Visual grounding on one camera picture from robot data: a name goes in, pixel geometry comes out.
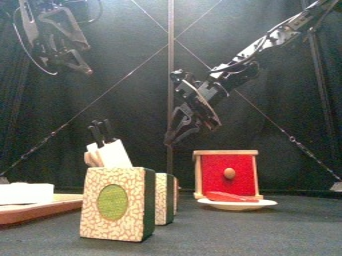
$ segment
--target green oval label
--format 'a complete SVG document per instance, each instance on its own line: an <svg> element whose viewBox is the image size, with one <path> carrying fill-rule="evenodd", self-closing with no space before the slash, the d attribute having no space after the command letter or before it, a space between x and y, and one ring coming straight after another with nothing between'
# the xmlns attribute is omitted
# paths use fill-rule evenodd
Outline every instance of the green oval label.
<svg viewBox="0 0 342 256"><path fill-rule="evenodd" d="M108 185L103 188L98 197L98 209L103 218L119 220L127 210L128 197L119 185Z"/></svg>

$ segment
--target brown knob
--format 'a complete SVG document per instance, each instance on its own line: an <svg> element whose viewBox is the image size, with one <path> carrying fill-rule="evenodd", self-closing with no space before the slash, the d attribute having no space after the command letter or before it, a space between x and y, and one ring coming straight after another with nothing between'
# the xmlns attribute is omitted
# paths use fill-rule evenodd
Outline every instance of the brown knob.
<svg viewBox="0 0 342 256"><path fill-rule="evenodd" d="M225 170L226 179L233 180L234 177L235 177L235 174L237 173L235 173L235 170L233 168L226 168L226 170Z"/></svg>

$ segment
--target wooden cutting board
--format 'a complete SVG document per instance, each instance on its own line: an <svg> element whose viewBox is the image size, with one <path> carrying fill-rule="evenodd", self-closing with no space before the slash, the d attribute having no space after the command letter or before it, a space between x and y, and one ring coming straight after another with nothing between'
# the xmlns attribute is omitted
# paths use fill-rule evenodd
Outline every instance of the wooden cutting board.
<svg viewBox="0 0 342 256"><path fill-rule="evenodd" d="M82 208L82 194L54 194L51 203L0 206L0 225L12 225Z"/></svg>

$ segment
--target metal pole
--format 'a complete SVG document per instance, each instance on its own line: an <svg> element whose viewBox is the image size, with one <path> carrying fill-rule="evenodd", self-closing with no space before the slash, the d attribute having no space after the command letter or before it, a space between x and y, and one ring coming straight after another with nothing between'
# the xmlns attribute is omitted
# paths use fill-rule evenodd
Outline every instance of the metal pole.
<svg viewBox="0 0 342 256"><path fill-rule="evenodd" d="M302 8L305 9L309 6L309 1L302 0ZM326 131L329 136L329 144L330 144L330 155L334 161L334 167L339 166L339 153L338 153L338 144L337 144L337 134L334 129L334 121L333 121L333 112L331 112L331 106L330 106L330 100L329 100L329 93L327 93L327 85L326 85L326 79L323 76L323 66L322 66L322 57L318 47L318 40L315 32L309 32L309 43L311 48L311 56L313 56L313 62L314 62L314 69L315 69L315 77L317 77L317 83L318 83L318 91L321 95L321 103L322 103L322 109L323 109L323 115L325 115L325 123L326 123Z"/></svg>
<svg viewBox="0 0 342 256"><path fill-rule="evenodd" d="M168 74L174 71L174 0L168 0ZM168 94L167 94L167 127L171 126L174 112L174 83L168 79ZM167 173L174 172L174 150L172 147L167 147Z"/></svg>

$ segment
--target table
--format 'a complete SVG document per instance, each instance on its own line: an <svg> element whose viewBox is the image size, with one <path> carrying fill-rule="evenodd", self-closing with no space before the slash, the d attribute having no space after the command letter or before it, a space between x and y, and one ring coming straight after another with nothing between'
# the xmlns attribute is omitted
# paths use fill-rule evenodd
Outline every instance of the table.
<svg viewBox="0 0 342 256"><path fill-rule="evenodd" d="M229 212L182 192L174 223L142 243L79 237L80 211L1 227L0 255L341 255L342 200L265 195L277 206Z"/></svg>

